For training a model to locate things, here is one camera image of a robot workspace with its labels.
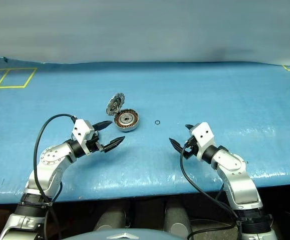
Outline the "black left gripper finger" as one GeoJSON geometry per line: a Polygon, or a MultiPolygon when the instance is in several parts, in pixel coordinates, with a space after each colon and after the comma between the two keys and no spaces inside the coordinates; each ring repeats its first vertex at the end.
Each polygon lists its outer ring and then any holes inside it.
{"type": "Polygon", "coordinates": [[[92,127],[94,130],[103,130],[106,127],[108,127],[111,123],[112,123],[112,121],[105,120],[105,121],[101,121],[101,122],[98,122],[96,124],[93,124],[92,127]]]}
{"type": "Polygon", "coordinates": [[[125,136],[117,137],[114,140],[110,141],[107,145],[103,145],[102,152],[109,152],[112,149],[116,148],[123,140],[125,139],[125,136]]]}

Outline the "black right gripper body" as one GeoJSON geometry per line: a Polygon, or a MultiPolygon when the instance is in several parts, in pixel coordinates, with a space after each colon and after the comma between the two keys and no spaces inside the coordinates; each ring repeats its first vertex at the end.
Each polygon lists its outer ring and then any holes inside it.
{"type": "Polygon", "coordinates": [[[188,159],[192,155],[197,156],[198,153],[198,145],[195,136],[191,136],[186,142],[183,147],[183,156],[188,159]]]}

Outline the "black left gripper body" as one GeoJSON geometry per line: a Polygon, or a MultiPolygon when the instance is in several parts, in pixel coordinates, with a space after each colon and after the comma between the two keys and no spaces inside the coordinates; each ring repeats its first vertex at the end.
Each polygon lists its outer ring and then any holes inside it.
{"type": "Polygon", "coordinates": [[[104,146],[99,143],[99,135],[95,132],[90,140],[86,141],[86,147],[88,148],[90,153],[94,153],[97,151],[103,152],[104,146]]]}

